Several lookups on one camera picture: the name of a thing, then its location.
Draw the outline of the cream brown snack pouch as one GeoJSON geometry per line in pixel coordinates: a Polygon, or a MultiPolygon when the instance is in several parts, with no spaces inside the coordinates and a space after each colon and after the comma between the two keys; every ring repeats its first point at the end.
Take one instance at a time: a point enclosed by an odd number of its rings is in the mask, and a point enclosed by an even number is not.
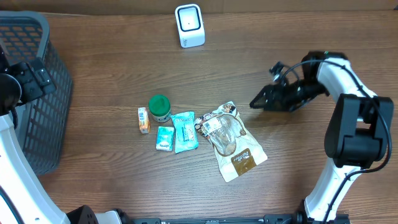
{"type": "Polygon", "coordinates": [[[267,160],[262,146],[246,129],[232,101],[197,118],[194,127],[212,145],[225,182],[231,182],[267,160]]]}

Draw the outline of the teal snack packet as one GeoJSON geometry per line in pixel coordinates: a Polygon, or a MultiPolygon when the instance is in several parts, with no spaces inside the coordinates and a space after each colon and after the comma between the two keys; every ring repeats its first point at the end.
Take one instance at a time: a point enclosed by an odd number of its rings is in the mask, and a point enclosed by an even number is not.
{"type": "Polygon", "coordinates": [[[172,115],[175,128],[175,153],[190,151],[198,147],[198,139],[194,127],[195,113],[186,111],[172,115]]]}

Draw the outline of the green lid seasoning jar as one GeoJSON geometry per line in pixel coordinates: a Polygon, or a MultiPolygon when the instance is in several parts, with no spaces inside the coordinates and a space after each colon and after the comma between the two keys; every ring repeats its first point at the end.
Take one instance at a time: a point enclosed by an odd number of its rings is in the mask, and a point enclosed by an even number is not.
{"type": "Polygon", "coordinates": [[[149,100],[148,107],[156,122],[165,123],[171,118],[171,104],[164,95],[154,95],[149,100]]]}

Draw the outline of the small teal tissue pack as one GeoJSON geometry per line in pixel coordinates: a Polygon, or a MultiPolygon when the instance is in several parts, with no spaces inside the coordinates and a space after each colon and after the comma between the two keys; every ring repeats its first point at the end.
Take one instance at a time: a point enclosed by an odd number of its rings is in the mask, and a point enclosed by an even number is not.
{"type": "Polygon", "coordinates": [[[174,127],[159,126],[155,148],[158,151],[172,152],[174,146],[174,127]]]}

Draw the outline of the small orange carton box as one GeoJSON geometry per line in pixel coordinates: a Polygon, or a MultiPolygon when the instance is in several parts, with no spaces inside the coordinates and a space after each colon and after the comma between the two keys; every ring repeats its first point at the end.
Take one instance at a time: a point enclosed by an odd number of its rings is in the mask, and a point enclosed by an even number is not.
{"type": "Polygon", "coordinates": [[[139,130],[142,134],[150,133],[150,120],[145,107],[140,107],[137,110],[139,118],[139,130]]]}

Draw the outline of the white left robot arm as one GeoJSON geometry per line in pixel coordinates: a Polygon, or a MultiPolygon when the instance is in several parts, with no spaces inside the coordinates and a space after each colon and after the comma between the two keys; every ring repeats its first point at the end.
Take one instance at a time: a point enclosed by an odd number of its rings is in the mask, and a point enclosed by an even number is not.
{"type": "Polygon", "coordinates": [[[42,187],[18,142],[16,106],[56,90],[41,58],[10,66],[1,60],[1,223],[117,223],[115,210],[94,213],[83,205],[61,211],[42,187]]]}

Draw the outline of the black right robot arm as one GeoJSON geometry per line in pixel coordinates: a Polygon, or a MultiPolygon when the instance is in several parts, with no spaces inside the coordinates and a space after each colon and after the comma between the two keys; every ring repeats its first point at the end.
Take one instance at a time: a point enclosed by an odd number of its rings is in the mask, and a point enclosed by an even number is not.
{"type": "Polygon", "coordinates": [[[324,148],[325,168],[312,192],[293,214],[265,215],[264,223],[349,223],[337,208],[361,174],[384,168],[392,154],[391,122],[394,103],[377,96],[358,78],[347,56],[310,51],[300,63],[303,78],[289,83],[295,66],[281,62],[270,68],[274,84],[266,85],[250,102],[264,111],[293,112],[318,95],[332,96],[335,109],[324,148]]]}

